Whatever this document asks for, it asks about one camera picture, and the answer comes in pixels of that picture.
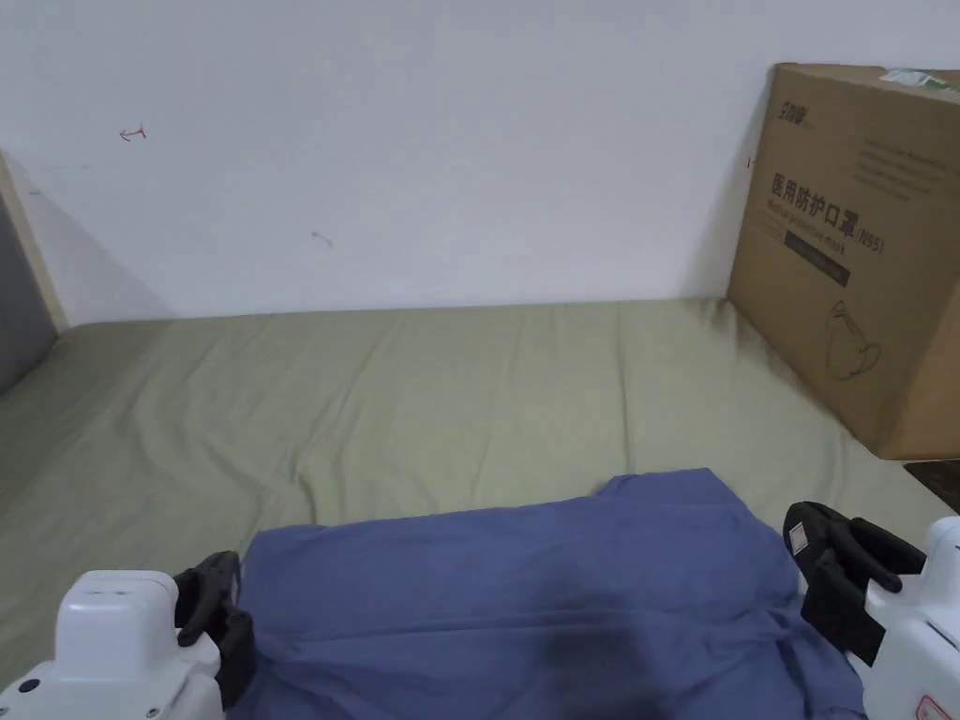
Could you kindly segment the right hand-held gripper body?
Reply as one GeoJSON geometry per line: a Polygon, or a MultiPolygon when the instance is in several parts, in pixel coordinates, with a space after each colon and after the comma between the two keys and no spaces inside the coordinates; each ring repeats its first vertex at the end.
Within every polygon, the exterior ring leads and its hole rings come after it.
{"type": "Polygon", "coordinates": [[[847,590],[822,560],[803,578],[802,616],[847,657],[870,719],[959,716],[959,518],[934,522],[921,551],[923,570],[897,594],[847,590]]]}

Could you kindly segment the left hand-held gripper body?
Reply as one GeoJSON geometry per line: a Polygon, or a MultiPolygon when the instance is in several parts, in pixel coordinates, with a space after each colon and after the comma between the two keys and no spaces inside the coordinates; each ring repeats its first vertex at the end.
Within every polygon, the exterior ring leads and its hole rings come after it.
{"type": "Polygon", "coordinates": [[[254,624],[226,606],[219,643],[177,641],[173,576],[97,570],[59,604],[53,654],[1,696],[5,719],[223,719],[256,672],[254,624]]]}

